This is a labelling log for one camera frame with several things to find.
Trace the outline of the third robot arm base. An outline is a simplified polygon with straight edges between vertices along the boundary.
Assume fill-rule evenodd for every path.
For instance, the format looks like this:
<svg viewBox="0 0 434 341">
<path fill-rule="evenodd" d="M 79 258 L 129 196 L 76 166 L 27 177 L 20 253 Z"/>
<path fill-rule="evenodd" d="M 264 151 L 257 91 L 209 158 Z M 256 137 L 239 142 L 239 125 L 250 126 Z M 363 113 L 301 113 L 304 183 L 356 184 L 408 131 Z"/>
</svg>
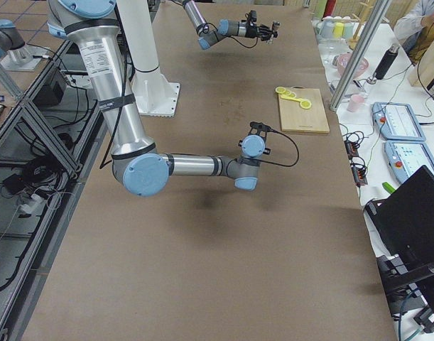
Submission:
<svg viewBox="0 0 434 341">
<path fill-rule="evenodd" d="M 8 19 L 0 19 L 0 59 L 7 71 L 33 72 L 43 56 L 43 51 L 29 46 Z"/>
</svg>

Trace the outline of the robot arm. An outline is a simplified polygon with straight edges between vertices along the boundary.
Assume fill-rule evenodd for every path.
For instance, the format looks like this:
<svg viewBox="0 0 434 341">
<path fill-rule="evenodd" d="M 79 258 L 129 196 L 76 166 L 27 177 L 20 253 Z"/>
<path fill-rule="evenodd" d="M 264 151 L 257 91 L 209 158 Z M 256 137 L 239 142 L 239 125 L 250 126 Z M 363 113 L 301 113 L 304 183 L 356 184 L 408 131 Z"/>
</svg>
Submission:
<svg viewBox="0 0 434 341">
<path fill-rule="evenodd" d="M 77 45 L 111 134 L 114 177 L 130 192 L 151 196 L 172 175 L 225 176 L 253 190 L 265 138 L 253 131 L 237 158 L 159 153 L 142 116 L 175 113 L 180 86 L 159 67 L 151 16 L 145 1 L 49 1 L 54 36 Z"/>
<path fill-rule="evenodd" d="M 273 21 L 270 26 L 258 23 L 255 10 L 250 10 L 240 21 L 221 19 L 219 25 L 216 26 L 204 19 L 195 1 L 179 1 L 178 3 L 194 25 L 198 43 L 203 50 L 211 48 L 225 38 L 234 39 L 236 42 L 238 42 L 236 37 L 254 39 L 255 43 L 252 46 L 239 43 L 242 47 L 253 48 L 258 40 L 272 43 L 272 40 L 278 37 L 281 23 Z"/>
</svg>

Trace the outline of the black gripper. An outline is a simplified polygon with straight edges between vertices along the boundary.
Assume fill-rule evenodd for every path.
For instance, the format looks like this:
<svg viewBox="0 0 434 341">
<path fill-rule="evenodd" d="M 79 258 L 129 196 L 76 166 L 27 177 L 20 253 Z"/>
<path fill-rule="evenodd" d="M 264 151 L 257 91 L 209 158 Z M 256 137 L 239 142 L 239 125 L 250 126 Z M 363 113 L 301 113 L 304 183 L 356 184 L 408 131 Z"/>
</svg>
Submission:
<svg viewBox="0 0 434 341">
<path fill-rule="evenodd" d="M 272 32 L 272 26 L 245 23 L 245 38 L 260 38 L 261 41 L 272 41 L 274 38 L 278 37 L 276 32 Z"/>
</svg>

